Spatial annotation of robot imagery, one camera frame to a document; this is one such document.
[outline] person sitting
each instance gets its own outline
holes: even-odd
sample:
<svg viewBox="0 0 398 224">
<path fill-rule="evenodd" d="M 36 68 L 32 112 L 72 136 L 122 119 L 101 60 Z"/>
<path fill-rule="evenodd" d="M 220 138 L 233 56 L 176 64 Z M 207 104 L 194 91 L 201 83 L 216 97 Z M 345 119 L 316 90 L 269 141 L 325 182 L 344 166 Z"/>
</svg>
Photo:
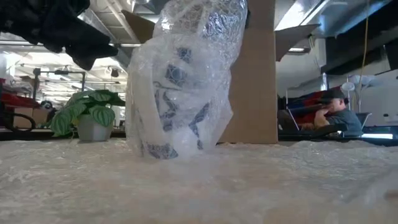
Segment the person sitting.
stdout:
<svg viewBox="0 0 398 224">
<path fill-rule="evenodd" d="M 345 104 L 345 95 L 340 89 L 324 92 L 319 102 L 324 106 L 318 110 L 313 123 L 301 124 L 303 130 L 314 130 L 330 124 L 345 124 L 347 131 L 360 133 L 362 124 L 357 115 Z"/>
</svg>

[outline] gray shirt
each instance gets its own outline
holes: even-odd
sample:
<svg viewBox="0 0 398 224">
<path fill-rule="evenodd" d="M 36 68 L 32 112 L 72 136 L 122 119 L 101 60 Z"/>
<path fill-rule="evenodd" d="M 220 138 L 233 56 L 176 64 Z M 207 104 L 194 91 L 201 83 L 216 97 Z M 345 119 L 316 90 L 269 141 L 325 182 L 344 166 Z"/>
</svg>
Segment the gray shirt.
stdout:
<svg viewBox="0 0 398 224">
<path fill-rule="evenodd" d="M 356 114 L 349 109 L 338 111 L 326 117 L 330 124 L 346 124 L 350 132 L 361 132 L 362 124 Z"/>
</svg>

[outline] cardboard box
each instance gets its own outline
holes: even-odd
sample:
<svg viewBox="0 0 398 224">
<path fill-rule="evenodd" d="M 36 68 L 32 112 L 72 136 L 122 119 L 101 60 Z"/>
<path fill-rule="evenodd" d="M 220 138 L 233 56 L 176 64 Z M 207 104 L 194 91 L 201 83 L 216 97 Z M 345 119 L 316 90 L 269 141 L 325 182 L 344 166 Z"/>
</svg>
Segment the cardboard box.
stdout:
<svg viewBox="0 0 398 224">
<path fill-rule="evenodd" d="M 248 0 L 248 6 L 249 27 L 231 69 L 229 100 L 234 116 L 220 142 L 272 144 L 278 141 L 275 61 L 318 25 L 274 32 L 275 0 Z M 127 11 L 122 13 L 142 43 L 152 37 L 154 23 Z"/>
<path fill-rule="evenodd" d="M 36 125 L 47 123 L 48 111 L 33 108 L 15 108 L 15 113 L 30 116 L 35 121 Z M 32 124 L 25 118 L 19 116 L 14 117 L 14 127 L 16 128 L 30 128 Z"/>
</svg>

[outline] ceiling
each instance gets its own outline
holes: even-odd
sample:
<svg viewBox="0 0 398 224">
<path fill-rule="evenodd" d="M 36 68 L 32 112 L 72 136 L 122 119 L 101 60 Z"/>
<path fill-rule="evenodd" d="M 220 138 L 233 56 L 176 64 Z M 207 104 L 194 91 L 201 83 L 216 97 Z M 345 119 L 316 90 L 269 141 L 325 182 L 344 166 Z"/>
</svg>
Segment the ceiling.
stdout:
<svg viewBox="0 0 398 224">
<path fill-rule="evenodd" d="M 110 36 L 112 43 L 122 44 L 119 55 L 113 58 L 103 58 L 96 61 L 92 71 L 87 73 L 87 81 L 118 82 L 118 84 L 94 84 L 87 83 L 88 89 L 110 89 L 123 93 L 126 88 L 126 68 L 134 44 L 140 44 L 134 32 L 127 25 L 121 10 L 127 10 L 138 14 L 152 22 L 159 18 L 157 13 L 168 0 L 152 0 L 149 4 L 138 5 L 131 0 L 91 0 L 90 8 L 80 16 L 80 19 L 96 27 L 101 32 Z M 372 10 L 377 10 L 390 0 L 372 1 Z M 315 34 L 321 37 L 337 35 L 344 32 L 355 21 L 363 17 L 366 0 L 276 0 L 275 28 L 282 29 L 303 24 L 321 23 L 321 28 Z M 19 37 L 1 34 L 0 40 L 23 40 Z M 12 65 L 11 73 L 16 79 L 21 76 L 33 76 L 33 69 L 40 67 L 42 70 L 64 69 L 69 71 L 81 71 L 66 54 L 53 54 L 41 46 L 31 47 L 24 44 L 0 45 Z M 110 70 L 119 71 L 119 77 L 113 78 Z M 81 80 L 81 75 L 52 75 L 42 73 L 43 80 Z M 65 102 L 70 95 L 81 87 L 81 83 L 43 83 L 38 93 L 39 99 L 48 99 L 57 102 Z"/>
</svg>

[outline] bubble wrap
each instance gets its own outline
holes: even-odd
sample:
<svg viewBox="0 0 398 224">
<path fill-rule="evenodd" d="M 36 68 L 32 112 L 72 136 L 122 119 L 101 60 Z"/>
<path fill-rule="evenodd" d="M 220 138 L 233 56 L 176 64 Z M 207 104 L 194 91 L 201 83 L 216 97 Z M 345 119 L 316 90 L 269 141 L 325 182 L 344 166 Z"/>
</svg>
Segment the bubble wrap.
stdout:
<svg viewBox="0 0 398 224">
<path fill-rule="evenodd" d="M 245 0 L 165 5 L 129 67 L 126 134 L 139 156 L 173 159 L 215 146 L 232 118 L 230 68 L 246 16 Z"/>
<path fill-rule="evenodd" d="M 396 224 L 397 166 L 398 147 L 364 142 L 171 161 L 137 158 L 124 139 L 0 142 L 0 223 Z"/>
</svg>

